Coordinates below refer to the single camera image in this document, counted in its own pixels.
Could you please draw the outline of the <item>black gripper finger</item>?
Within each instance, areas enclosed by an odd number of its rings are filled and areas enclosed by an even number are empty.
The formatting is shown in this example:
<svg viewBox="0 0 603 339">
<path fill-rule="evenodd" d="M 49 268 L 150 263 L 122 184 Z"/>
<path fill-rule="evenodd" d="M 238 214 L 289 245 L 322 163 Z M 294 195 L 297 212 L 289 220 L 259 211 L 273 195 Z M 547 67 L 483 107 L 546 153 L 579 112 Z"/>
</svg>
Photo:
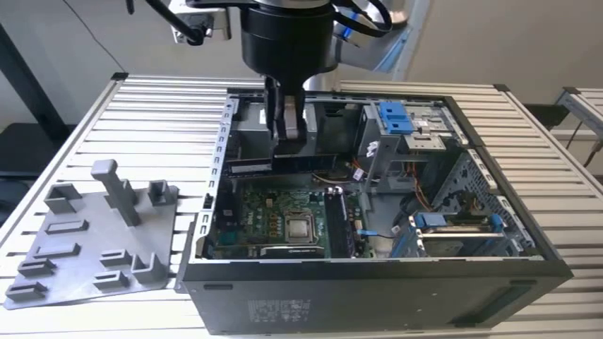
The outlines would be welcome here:
<svg viewBox="0 0 603 339">
<path fill-rule="evenodd" d="M 281 95 L 275 114 L 275 155 L 295 155 L 307 144 L 303 97 Z"/>
<path fill-rule="evenodd" d="M 285 137 L 285 97 L 281 92 L 279 82 L 270 76 L 265 78 L 265 109 L 266 109 L 266 124 L 271 132 L 271 154 L 278 154 L 278 146 Z"/>
</svg>

